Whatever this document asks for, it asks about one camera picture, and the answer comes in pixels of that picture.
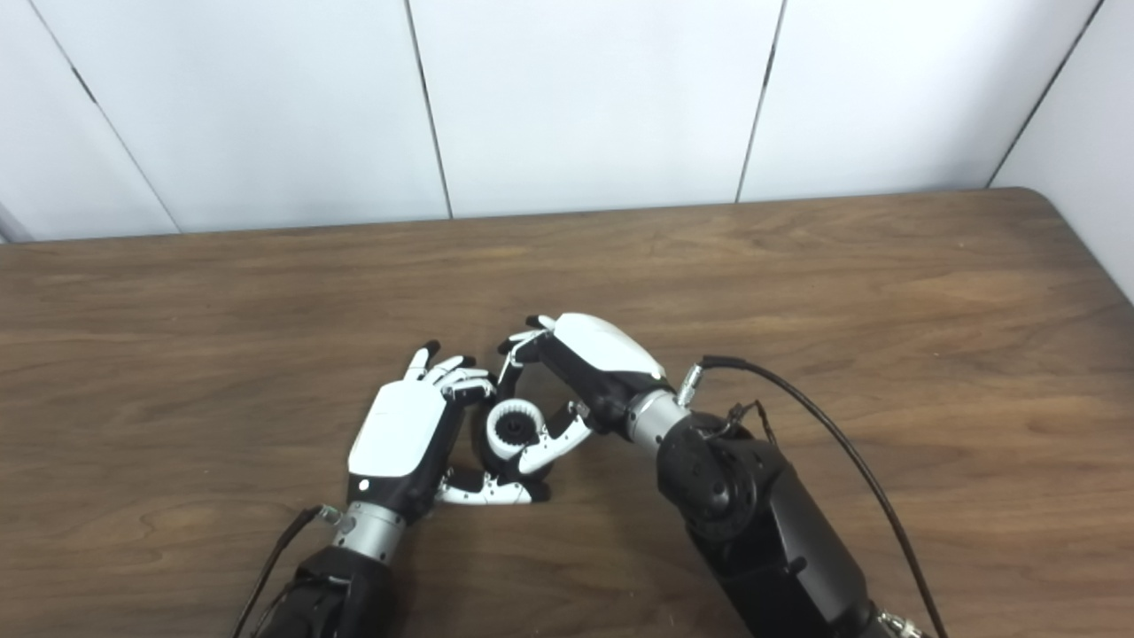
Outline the white and black right hand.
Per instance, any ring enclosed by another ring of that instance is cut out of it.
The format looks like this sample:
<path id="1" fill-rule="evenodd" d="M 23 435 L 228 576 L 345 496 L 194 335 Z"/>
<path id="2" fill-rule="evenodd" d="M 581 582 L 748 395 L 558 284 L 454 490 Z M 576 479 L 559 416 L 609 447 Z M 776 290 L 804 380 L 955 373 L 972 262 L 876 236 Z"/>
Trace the white and black right hand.
<path id="1" fill-rule="evenodd" d="M 534 479 L 592 433 L 616 433 L 655 461 L 669 432 L 689 416 L 689 409 L 677 403 L 675 388 L 655 356 L 599 316 L 530 315 L 526 323 L 528 331 L 498 347 L 503 356 L 498 395 L 511 399 L 522 372 L 542 364 L 572 389 L 575 399 L 538 429 L 532 443 L 505 461 L 502 475 Z"/>

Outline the white and black left hand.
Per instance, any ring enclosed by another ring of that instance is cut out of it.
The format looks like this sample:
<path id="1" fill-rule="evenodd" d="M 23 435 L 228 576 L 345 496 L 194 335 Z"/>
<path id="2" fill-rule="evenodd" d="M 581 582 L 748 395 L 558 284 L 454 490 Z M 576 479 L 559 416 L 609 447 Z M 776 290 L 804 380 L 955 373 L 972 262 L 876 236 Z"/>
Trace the white and black left hand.
<path id="1" fill-rule="evenodd" d="M 496 375 L 477 360 L 434 363 L 438 351 L 437 340 L 420 346 L 401 377 L 379 389 L 347 457 L 348 503 L 384 509 L 404 525 L 425 517 L 443 490 L 467 409 L 497 393 Z"/>

